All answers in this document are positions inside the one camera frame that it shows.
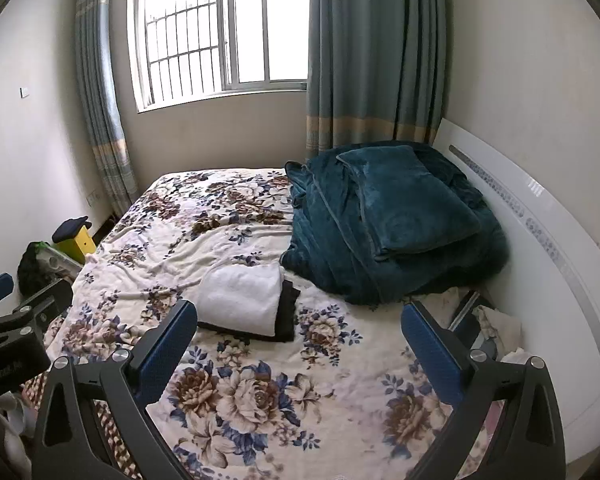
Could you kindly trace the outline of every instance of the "wrinkled sheet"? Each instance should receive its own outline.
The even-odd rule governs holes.
[[[131,348],[213,267],[278,261],[291,236],[282,170],[158,179],[88,256],[74,304],[47,334],[52,359]],[[198,329],[160,401],[147,408],[197,480],[403,480],[443,427],[439,402],[400,331],[400,304],[352,306],[286,272],[301,291],[290,343]],[[40,402],[44,377],[27,384]],[[120,467],[138,469],[106,403],[98,414]],[[488,444],[480,432],[462,475]]]

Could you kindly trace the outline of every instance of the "curtain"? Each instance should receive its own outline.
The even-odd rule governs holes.
[[[120,123],[109,49],[109,0],[77,0],[75,58],[80,100],[98,171],[114,213],[138,198]]]
[[[352,142],[433,142],[445,0],[310,0],[307,155]]]

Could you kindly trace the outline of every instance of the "power outlet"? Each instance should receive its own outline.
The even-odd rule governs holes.
[[[100,200],[100,192],[97,189],[91,191],[87,196],[87,204],[89,204],[89,207],[93,207],[98,200]]]

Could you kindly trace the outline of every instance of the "bed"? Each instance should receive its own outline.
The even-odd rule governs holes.
[[[554,381],[568,462],[600,444],[600,250],[537,182],[443,121],[434,145],[488,200],[512,259],[484,284],[523,323],[523,346]],[[213,170],[158,179],[88,258],[66,318],[46,336],[52,359],[80,362],[134,345],[213,266],[276,262],[292,207],[282,170]],[[401,304],[352,306],[286,274],[301,295],[291,343],[199,329],[160,401],[147,408],[193,478],[400,479],[451,413],[400,330]],[[578,365],[574,384],[573,367]],[[27,385],[40,402],[44,376]],[[106,404],[98,415],[119,466],[139,472]],[[474,471],[488,418],[460,472]]]

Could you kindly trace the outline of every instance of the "white headboard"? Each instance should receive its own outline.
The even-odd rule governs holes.
[[[600,249],[540,183],[469,132],[443,120],[434,147],[506,232],[510,261],[486,286],[548,366],[571,462],[600,446]]]

